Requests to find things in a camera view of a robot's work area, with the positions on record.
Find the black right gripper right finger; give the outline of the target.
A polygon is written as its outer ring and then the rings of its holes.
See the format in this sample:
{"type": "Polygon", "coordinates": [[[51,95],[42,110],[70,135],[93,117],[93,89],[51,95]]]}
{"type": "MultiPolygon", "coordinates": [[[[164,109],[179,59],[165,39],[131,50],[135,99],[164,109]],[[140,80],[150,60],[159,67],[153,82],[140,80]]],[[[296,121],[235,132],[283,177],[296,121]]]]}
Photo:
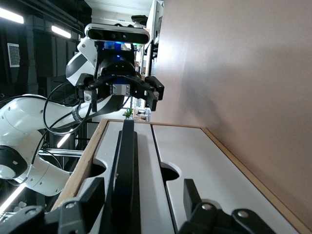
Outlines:
{"type": "Polygon", "coordinates": [[[273,234],[274,231],[252,210],[236,209],[231,215],[204,202],[192,179],[184,180],[183,204],[187,221],[180,234],[273,234]]]}

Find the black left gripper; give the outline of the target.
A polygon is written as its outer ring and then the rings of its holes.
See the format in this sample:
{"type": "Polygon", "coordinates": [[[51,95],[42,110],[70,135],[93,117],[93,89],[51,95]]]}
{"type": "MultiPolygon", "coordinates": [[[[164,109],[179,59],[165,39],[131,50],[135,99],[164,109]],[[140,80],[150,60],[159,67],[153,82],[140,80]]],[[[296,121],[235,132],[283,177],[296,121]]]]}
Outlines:
{"type": "MultiPolygon", "coordinates": [[[[163,99],[164,85],[155,77],[145,77],[149,85],[146,104],[151,111],[163,99]]],[[[124,56],[109,56],[97,62],[95,79],[93,75],[80,74],[76,87],[82,102],[90,103],[92,112],[97,111],[97,97],[133,96],[146,97],[146,83],[138,76],[134,65],[124,56]]]]}

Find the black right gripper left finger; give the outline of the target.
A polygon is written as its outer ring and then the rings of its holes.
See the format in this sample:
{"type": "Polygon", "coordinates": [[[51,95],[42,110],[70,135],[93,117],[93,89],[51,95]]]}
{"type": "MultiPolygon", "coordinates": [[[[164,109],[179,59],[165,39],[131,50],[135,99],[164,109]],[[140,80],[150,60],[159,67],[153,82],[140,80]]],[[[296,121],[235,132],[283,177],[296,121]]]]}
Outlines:
{"type": "Polygon", "coordinates": [[[97,177],[81,197],[45,215],[46,234],[87,234],[104,204],[104,179],[97,177]]]}

